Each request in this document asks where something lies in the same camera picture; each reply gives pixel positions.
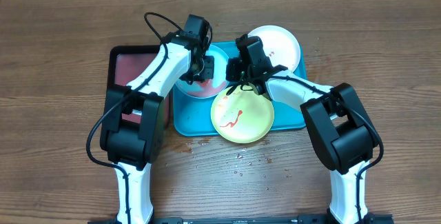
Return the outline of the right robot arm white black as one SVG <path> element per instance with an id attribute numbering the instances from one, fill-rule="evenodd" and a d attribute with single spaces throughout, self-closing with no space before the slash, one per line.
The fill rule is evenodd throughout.
<path id="1" fill-rule="evenodd" d="M 365 204 L 365 176 L 381 157 L 382 140 L 354 88 L 348 83 L 319 85 L 297 77 L 284 65 L 272 65 L 263 40 L 244 34 L 236 39 L 239 55 L 227 64 L 227 80 L 247 85 L 257 95 L 299 111 L 319 161 L 330 171 L 331 223 L 371 223 Z"/>

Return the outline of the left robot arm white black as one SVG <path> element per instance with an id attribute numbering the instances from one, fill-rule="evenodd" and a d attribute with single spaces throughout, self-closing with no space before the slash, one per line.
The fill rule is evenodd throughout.
<path id="1" fill-rule="evenodd" d="M 103 116 L 93 127 L 99 130 L 106 167 L 116 171 L 119 212 L 114 223 L 150 223 L 151 167 L 164 134 L 165 98 L 182 80 L 191 85 L 214 76 L 214 59 L 206 56 L 212 27 L 204 18 L 189 15 L 184 28 L 159 38 L 154 60 L 126 85 L 107 88 Z"/>

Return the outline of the yellow green plate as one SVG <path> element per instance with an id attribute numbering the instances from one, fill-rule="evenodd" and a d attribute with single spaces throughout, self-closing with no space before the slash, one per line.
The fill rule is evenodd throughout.
<path id="1" fill-rule="evenodd" d="M 226 140 L 247 144 L 263 138 L 274 123 L 270 100 L 256 94 L 252 84 L 232 86 L 214 99 L 210 119 L 214 129 Z"/>

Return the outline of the light blue plate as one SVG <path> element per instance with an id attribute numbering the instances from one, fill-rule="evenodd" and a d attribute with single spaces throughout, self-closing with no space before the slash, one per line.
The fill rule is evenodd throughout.
<path id="1" fill-rule="evenodd" d="M 209 98 L 216 96 L 225 89 L 228 84 L 226 80 L 226 67 L 229 57 L 219 45 L 211 45 L 206 52 L 207 56 L 214 58 L 214 76 L 212 79 L 204 80 L 204 82 L 195 81 L 188 84 L 185 81 L 178 80 L 175 86 L 184 94 L 196 98 Z"/>

